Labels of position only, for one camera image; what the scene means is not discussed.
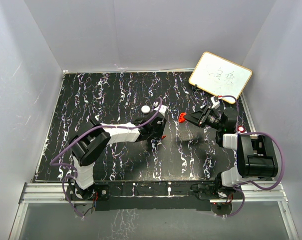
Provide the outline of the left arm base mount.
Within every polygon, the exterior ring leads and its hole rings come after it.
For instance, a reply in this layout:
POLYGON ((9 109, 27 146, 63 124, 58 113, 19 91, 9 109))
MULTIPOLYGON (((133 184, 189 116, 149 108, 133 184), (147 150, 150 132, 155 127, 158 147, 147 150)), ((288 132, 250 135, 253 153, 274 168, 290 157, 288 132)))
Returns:
POLYGON ((66 193, 72 201, 107 201, 110 197, 110 187, 108 185, 93 184, 83 190, 78 185, 68 185, 66 193))

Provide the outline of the aluminium front rail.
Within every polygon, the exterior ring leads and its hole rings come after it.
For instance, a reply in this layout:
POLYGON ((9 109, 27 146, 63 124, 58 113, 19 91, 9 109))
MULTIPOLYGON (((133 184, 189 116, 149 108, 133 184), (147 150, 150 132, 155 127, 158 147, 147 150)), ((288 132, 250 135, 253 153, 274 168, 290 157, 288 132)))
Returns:
MULTIPOLYGON (((245 196, 245 202, 287 202, 284 187, 280 184, 272 190, 262 190, 253 184, 239 187, 245 196)), ((66 204, 65 194, 70 194, 67 186, 61 183, 27 183, 19 199, 20 204, 66 204)), ((172 201, 196 200, 189 186, 176 183, 164 185, 140 186, 138 183, 119 184, 109 188, 109 200, 121 201, 172 201)))

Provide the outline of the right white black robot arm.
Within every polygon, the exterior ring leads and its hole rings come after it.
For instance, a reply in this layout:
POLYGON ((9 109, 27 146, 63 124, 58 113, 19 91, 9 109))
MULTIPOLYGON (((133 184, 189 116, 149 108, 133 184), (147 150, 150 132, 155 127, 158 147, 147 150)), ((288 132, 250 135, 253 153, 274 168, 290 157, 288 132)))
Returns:
POLYGON ((234 108, 224 109, 219 117, 206 106, 193 113, 182 113, 179 122, 188 121, 200 128, 209 126, 216 130, 216 144, 236 152, 236 165, 223 171, 215 178, 214 194, 223 199, 233 186, 254 180, 274 178, 279 166, 273 141, 270 137, 252 133, 244 134, 243 127, 237 127, 238 113, 234 108))

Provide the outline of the red earbud charging case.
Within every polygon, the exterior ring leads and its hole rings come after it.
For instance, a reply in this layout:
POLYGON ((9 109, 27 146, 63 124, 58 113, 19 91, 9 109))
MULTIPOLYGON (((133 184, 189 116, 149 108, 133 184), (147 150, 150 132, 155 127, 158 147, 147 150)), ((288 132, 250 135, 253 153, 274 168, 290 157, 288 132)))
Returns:
POLYGON ((179 117, 178 117, 178 122, 179 122, 179 123, 184 123, 184 122, 186 121, 185 115, 186 115, 185 112, 180 113, 180 115, 179 115, 179 117))

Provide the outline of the white earbud charging case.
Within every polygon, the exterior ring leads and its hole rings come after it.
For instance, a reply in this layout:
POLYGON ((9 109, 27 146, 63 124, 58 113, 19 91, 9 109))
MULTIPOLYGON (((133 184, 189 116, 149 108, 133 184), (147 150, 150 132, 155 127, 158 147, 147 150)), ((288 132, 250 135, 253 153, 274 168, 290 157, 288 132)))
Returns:
POLYGON ((143 106, 141 107, 141 112, 142 112, 143 114, 149 114, 150 111, 151 111, 151 108, 150 108, 148 105, 143 105, 143 106))

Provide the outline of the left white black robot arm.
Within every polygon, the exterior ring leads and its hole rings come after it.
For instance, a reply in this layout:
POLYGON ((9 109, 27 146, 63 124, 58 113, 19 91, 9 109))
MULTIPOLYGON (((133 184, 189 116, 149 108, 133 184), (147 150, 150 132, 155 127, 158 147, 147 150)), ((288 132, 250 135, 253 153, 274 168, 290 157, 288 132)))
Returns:
POLYGON ((166 122, 167 120, 158 114, 151 121, 141 117, 119 125, 107 125, 94 119, 86 123, 82 132, 76 134, 69 142, 77 169, 77 194, 84 200, 93 196, 93 165, 108 145, 160 139, 166 122))

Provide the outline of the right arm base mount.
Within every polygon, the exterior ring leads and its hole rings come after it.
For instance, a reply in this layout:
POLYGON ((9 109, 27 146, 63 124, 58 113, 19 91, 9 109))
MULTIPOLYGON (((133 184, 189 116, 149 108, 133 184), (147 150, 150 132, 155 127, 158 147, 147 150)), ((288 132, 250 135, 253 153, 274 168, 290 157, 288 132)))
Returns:
POLYGON ((214 184, 193 184, 190 187, 193 195, 199 200, 241 200, 242 195, 231 187, 215 187, 214 184))

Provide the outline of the small whiteboard yellow frame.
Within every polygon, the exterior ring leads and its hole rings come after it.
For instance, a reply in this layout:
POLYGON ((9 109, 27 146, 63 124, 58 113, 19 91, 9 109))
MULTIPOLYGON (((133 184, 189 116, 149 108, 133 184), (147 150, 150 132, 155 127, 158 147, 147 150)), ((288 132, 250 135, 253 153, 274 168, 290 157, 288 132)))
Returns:
POLYGON ((253 72, 208 51, 204 52, 189 78, 189 84, 234 104, 253 72))

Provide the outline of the red emergency stop button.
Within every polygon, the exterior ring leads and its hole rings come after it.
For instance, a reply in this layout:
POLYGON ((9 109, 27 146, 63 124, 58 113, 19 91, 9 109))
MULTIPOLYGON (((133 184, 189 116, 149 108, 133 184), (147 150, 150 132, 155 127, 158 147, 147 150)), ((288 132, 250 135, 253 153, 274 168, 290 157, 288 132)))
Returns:
POLYGON ((243 126, 238 126, 238 132, 244 133, 245 132, 245 128, 243 126))

